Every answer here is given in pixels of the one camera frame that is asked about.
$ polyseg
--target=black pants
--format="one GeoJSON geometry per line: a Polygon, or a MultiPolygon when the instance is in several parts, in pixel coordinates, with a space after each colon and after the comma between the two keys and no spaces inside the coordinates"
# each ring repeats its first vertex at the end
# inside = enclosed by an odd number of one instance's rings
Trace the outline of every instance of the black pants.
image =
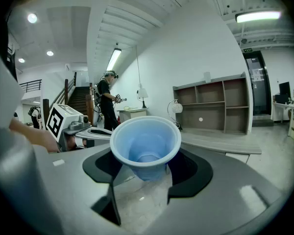
{"type": "Polygon", "coordinates": [[[101,107],[101,112],[104,115],[104,128],[109,131],[115,130],[118,127],[118,121],[113,106],[101,107]]]}
{"type": "Polygon", "coordinates": [[[37,121],[37,118],[32,116],[31,120],[33,122],[34,128],[39,129],[39,123],[37,121]]]}

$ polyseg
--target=black railing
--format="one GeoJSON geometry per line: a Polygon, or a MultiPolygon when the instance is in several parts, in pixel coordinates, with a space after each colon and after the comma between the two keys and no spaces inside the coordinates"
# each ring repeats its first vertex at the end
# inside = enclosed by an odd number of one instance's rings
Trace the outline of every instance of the black railing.
{"type": "Polygon", "coordinates": [[[25,92],[39,91],[41,89],[41,79],[20,84],[25,92]]]}

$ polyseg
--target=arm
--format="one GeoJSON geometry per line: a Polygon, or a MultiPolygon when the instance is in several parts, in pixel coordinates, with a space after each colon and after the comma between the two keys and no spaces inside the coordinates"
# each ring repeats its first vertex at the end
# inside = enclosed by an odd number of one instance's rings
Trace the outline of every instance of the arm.
{"type": "MultiPolygon", "coordinates": [[[[59,151],[57,142],[49,131],[26,126],[15,119],[12,119],[9,128],[11,131],[24,135],[32,144],[45,147],[48,152],[59,151]]],[[[76,147],[74,136],[67,136],[67,146],[69,150],[76,147]]]]}
{"type": "Polygon", "coordinates": [[[106,96],[109,99],[112,99],[112,101],[115,101],[116,100],[116,97],[115,96],[112,96],[110,93],[104,93],[103,95],[106,96]]]}

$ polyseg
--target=desk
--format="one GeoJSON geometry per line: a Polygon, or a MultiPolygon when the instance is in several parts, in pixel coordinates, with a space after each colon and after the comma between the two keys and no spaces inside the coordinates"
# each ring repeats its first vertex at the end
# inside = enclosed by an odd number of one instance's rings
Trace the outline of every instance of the desk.
{"type": "Polygon", "coordinates": [[[274,116],[274,111],[276,110],[276,108],[281,108],[282,109],[281,123],[283,122],[283,111],[284,111],[284,109],[289,108],[291,110],[291,119],[290,119],[290,126],[289,126],[289,132],[288,132],[288,136],[289,136],[291,134],[291,129],[292,129],[292,125],[293,125],[294,105],[293,104],[279,104],[279,103],[272,103],[272,105],[273,105],[273,113],[272,113],[273,116],[274,116]]]}
{"type": "Polygon", "coordinates": [[[133,109],[133,110],[120,110],[120,122],[123,123],[131,118],[147,116],[148,108],[133,109]]]}

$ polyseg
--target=black shirt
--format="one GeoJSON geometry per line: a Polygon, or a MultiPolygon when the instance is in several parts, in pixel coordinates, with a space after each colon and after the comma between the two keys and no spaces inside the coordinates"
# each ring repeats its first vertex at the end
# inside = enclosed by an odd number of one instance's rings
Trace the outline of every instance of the black shirt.
{"type": "Polygon", "coordinates": [[[101,107],[102,108],[105,108],[105,107],[113,107],[113,103],[112,103],[112,99],[104,96],[103,94],[104,93],[109,93],[110,94],[110,91],[109,91],[109,84],[107,82],[107,80],[105,79],[102,79],[98,85],[98,91],[100,94],[102,94],[102,97],[101,97],[101,107]]]}

